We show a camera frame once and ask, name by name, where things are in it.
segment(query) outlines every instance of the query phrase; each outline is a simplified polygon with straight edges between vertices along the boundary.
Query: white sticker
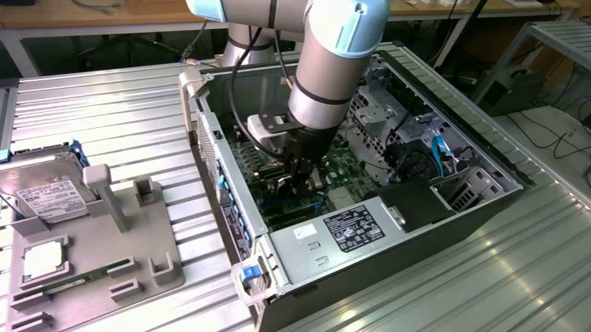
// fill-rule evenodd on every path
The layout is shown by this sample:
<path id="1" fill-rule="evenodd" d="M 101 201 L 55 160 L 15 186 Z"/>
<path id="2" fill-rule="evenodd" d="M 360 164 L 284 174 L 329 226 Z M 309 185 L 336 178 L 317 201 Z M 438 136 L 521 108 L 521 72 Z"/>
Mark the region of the white sticker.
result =
<path id="1" fill-rule="evenodd" d="M 27 188 L 15 193 L 42 219 L 85 208 L 82 197 L 69 180 Z"/>
<path id="2" fill-rule="evenodd" d="M 301 240 L 302 238 L 314 234 L 316 234 L 316 228 L 313 227 L 312 223 L 293 230 L 293 235 L 297 240 Z"/>

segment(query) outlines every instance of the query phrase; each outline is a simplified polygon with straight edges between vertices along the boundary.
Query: circuit board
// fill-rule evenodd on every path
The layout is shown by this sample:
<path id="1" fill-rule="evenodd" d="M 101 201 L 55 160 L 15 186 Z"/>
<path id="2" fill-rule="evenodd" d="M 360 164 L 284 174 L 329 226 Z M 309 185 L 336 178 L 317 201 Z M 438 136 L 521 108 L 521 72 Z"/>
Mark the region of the circuit board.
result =
<path id="1" fill-rule="evenodd" d="M 334 192 L 344 196 L 345 202 L 357 203 L 365 193 L 378 187 L 349 148 L 341 147 L 336 140 L 318 168 L 324 188 L 294 198 L 278 199 L 268 182 L 261 181 L 260 174 L 281 174 L 282 165 L 257 151 L 249 142 L 230 141 L 229 147 L 272 231 L 338 210 L 338 202 L 330 199 Z"/>

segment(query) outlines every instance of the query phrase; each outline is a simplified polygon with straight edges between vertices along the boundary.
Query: hard drive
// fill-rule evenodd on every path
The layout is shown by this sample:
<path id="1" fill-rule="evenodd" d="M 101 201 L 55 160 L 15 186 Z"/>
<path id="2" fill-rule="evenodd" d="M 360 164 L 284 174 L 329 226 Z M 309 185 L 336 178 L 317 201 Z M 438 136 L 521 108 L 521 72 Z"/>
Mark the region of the hard drive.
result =
<path id="1" fill-rule="evenodd" d="M 82 183 L 79 154 L 66 145 L 23 151 L 0 164 L 0 195 L 18 218 L 46 223 L 82 216 L 97 200 Z"/>

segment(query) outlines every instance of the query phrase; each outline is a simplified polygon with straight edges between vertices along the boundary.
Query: power supply label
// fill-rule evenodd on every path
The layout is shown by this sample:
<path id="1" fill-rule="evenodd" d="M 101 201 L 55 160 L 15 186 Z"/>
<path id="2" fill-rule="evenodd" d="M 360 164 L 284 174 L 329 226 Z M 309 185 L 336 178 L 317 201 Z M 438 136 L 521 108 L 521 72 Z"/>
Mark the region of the power supply label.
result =
<path id="1" fill-rule="evenodd" d="M 353 251 L 385 236 L 365 205 L 324 218 L 324 223 L 342 252 Z"/>

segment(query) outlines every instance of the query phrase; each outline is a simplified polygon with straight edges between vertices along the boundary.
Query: wire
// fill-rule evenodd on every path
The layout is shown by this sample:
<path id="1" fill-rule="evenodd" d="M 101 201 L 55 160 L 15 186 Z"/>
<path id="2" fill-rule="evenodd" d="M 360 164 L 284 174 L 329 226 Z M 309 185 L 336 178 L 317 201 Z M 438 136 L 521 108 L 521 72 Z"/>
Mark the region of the wire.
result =
<path id="1" fill-rule="evenodd" d="M 208 20 L 205 20 L 202 22 L 200 31 L 197 32 L 197 34 L 193 38 L 193 41 L 190 42 L 190 44 L 186 45 L 186 48 L 184 48 L 181 59 L 186 59 L 190 56 L 190 53 L 193 52 L 193 47 L 194 47 L 196 41 L 200 40 L 202 32 L 205 31 L 206 23 L 208 23 Z"/>
<path id="2" fill-rule="evenodd" d="M 71 3 L 82 8 L 87 8 L 91 10 L 97 10 L 98 12 L 102 12 L 103 14 L 111 14 L 111 10 L 109 8 L 117 8 L 122 6 L 122 3 L 111 3 L 109 5 L 89 5 L 87 3 L 82 3 L 79 0 L 71 0 Z"/>
<path id="3" fill-rule="evenodd" d="M 548 145 L 545 145 L 545 146 L 542 146 L 542 145 L 537 145 L 537 144 L 533 142 L 533 140 L 530 139 L 529 135 L 526 135 L 525 131 L 521 129 L 521 127 L 518 126 L 518 124 L 517 124 L 517 123 L 514 122 L 514 120 L 510 118 L 510 116 L 508 116 L 508 114 L 505 114 L 506 118 L 513 122 L 513 125 L 518 128 L 520 132 L 524 134 L 524 136 L 526 137 L 526 139 L 529 140 L 529 142 L 530 142 L 536 147 L 538 147 L 540 149 L 544 149 L 544 148 L 550 147 L 550 146 L 553 145 L 553 149 L 552 149 L 552 157 L 553 157 L 556 160 L 562 159 L 562 158 L 570 156 L 572 154 L 576 154 L 577 152 L 582 152 L 582 153 L 585 153 L 586 155 L 591 156 L 591 153 L 586 151 L 588 149 L 591 149 L 591 147 L 582 147 L 582 148 L 578 149 L 572 143 L 569 143 L 569 142 L 564 139 L 564 136 L 565 136 L 566 133 L 564 133 L 562 135 L 558 136 L 558 135 L 553 132 L 553 130 L 550 130 L 550 129 L 549 129 L 548 127 L 545 127 L 542 124 L 540 124 L 538 122 L 536 122 L 532 118 L 529 118 L 529 117 L 528 117 L 525 114 L 522 114 L 521 112 L 520 112 L 520 115 L 522 115 L 524 118 L 525 118 L 526 120 L 529 120 L 530 122 L 533 122 L 537 126 L 545 128 L 545 129 L 546 129 L 546 130 L 548 130 L 548 131 L 549 131 L 549 132 L 557 137 L 557 139 L 556 139 L 550 144 L 548 144 Z M 560 142 L 566 143 L 566 144 L 570 145 L 576 150 L 573 150 L 573 151 L 568 152 L 566 154 L 558 156 L 558 155 L 557 155 L 557 147 L 558 147 Z M 586 170 L 585 170 L 585 172 L 582 173 L 582 177 L 584 177 L 584 180 L 585 180 L 585 182 L 586 182 L 586 185 L 591 187 L 589 174 L 591 174 L 591 165 L 586 167 Z"/>
<path id="4" fill-rule="evenodd" d="M 578 113 L 578 122 L 582 121 L 582 106 L 584 106 L 584 104 L 588 103 L 588 102 L 591 102 L 591 99 L 586 99 L 586 100 L 584 101 L 584 103 L 580 104 L 580 106 L 578 106 L 578 111 L 577 111 L 577 113 Z"/>
<path id="5" fill-rule="evenodd" d="M 556 137 L 557 139 L 552 142 L 550 145 L 545 146 L 545 147 L 540 147 L 537 144 L 533 143 L 530 137 L 524 133 L 522 129 L 518 127 L 518 130 L 521 131 L 521 133 L 525 135 L 526 139 L 529 140 L 529 142 L 536 146 L 540 147 L 540 149 L 545 149 L 546 147 L 550 147 L 554 143 L 557 142 L 564 142 L 565 144 L 568 144 L 570 147 L 573 147 L 576 150 L 570 153 L 566 154 L 566 156 L 572 155 L 576 152 L 584 152 L 585 154 L 588 154 L 591 156 L 591 153 L 586 151 L 588 149 L 591 149 L 591 147 L 582 147 L 578 148 L 576 145 L 573 145 L 572 143 L 569 143 L 565 139 L 564 139 L 564 135 L 558 135 L 552 129 L 549 129 L 546 126 L 544 126 L 541 123 L 538 123 L 537 121 L 534 121 L 529 116 L 526 116 L 526 114 L 518 112 L 518 114 L 532 123 L 534 123 L 537 126 L 540 126 L 541 128 L 544 128 L 545 130 L 548 130 Z"/>
<path id="6" fill-rule="evenodd" d="M 576 62 L 572 62 L 570 77 L 568 78 L 568 81 L 566 81 L 566 83 L 565 83 L 565 86 L 564 86 L 562 92 L 560 93 L 560 95 L 558 95 L 557 98 L 556 98 L 556 101 L 553 102 L 554 105 L 557 105 L 560 99 L 561 99 L 562 96 L 564 96 L 565 91 L 568 90 L 568 87 L 569 87 L 570 82 L 572 82 L 572 78 L 574 77 L 574 71 L 576 71 Z"/>
<path id="7" fill-rule="evenodd" d="M 236 61 L 236 65 L 233 66 L 232 69 L 232 74 L 229 75 L 229 88 L 228 88 L 228 94 L 229 94 L 229 108 L 232 109 L 232 113 L 233 113 L 233 118 L 236 119 L 236 124 L 241 130 L 241 132 L 244 133 L 244 135 L 248 137 L 248 140 L 250 141 L 252 145 L 258 148 L 260 151 L 262 151 L 265 154 L 268 154 L 270 157 L 276 158 L 276 159 L 281 159 L 284 156 L 282 154 L 277 154 L 274 152 L 272 152 L 270 150 L 268 150 L 261 144 L 260 142 L 254 139 L 254 137 L 252 136 L 250 132 L 248 131 L 248 128 L 244 126 L 244 123 L 241 123 L 240 121 L 240 116 L 238 116 L 238 111 L 236 109 L 236 96 L 233 93 L 233 88 L 234 88 L 234 83 L 236 83 L 236 75 L 238 73 L 238 69 L 240 69 L 240 65 L 244 62 L 244 59 L 248 56 L 248 53 L 252 50 L 252 47 L 254 46 L 256 40 L 258 39 L 258 35 L 260 32 L 262 31 L 262 28 L 257 28 L 253 38 L 250 40 L 250 43 L 248 44 L 246 49 L 244 50 L 238 61 Z"/>
<path id="8" fill-rule="evenodd" d="M 520 127 L 520 125 L 517 124 L 517 122 L 513 120 L 513 118 L 505 114 L 505 117 L 510 120 L 510 122 L 513 123 L 513 125 L 516 126 L 516 128 L 518 129 L 518 131 L 522 133 L 522 135 L 525 136 L 526 140 L 533 144 L 534 147 L 540 148 L 540 149 L 545 149 L 548 147 L 550 147 L 552 145 L 556 144 L 556 142 L 558 140 L 554 140 L 552 143 L 549 143 L 548 145 L 538 145 L 536 142 L 533 142 L 533 139 L 529 137 L 529 135 L 526 135 L 525 131 L 522 130 L 522 128 Z"/>
<path id="9" fill-rule="evenodd" d="M 389 131 L 389 133 L 388 133 L 388 135 L 385 137 L 385 144 L 388 144 L 389 138 L 392 138 L 392 141 L 394 140 L 394 137 L 393 137 L 392 133 L 396 133 L 396 131 L 401 128 L 401 126 L 406 122 L 408 118 L 409 118 L 409 112 L 406 112 L 406 114 L 404 114 L 404 117 L 400 120 L 400 122 L 396 124 L 396 127 Z"/>
<path id="10" fill-rule="evenodd" d="M 456 5 L 457 5 L 457 0 L 453 1 L 453 6 L 450 7 L 449 14 L 446 15 L 446 19 L 445 19 L 445 21 L 449 21 L 449 20 L 450 20 L 450 14 L 453 14 L 453 10 L 454 10 L 454 6 L 456 6 Z M 436 52 L 436 54 L 434 54 L 434 56 L 430 58 L 430 60 L 426 61 L 428 64 L 429 64 L 429 63 L 430 63 L 430 62 L 438 57 L 438 54 L 441 54 L 441 52 L 442 52 L 442 48 L 445 47 L 446 41 L 449 40 L 452 30 L 453 30 L 453 25 L 449 24 L 449 29 L 448 29 L 448 32 L 446 32 L 445 39 L 442 40 L 441 47 L 438 48 L 438 51 Z"/>
<path id="11" fill-rule="evenodd" d="M 285 64 L 284 64 L 284 57 L 280 54 L 280 49 L 278 49 L 278 31 L 274 31 L 274 50 L 277 51 L 280 69 L 284 71 L 285 83 L 286 83 L 286 86 L 289 87 L 289 90 L 290 90 L 290 89 L 293 89 L 293 85 L 292 85 L 292 80 L 289 79 L 289 75 L 286 74 L 286 68 L 285 68 Z"/>

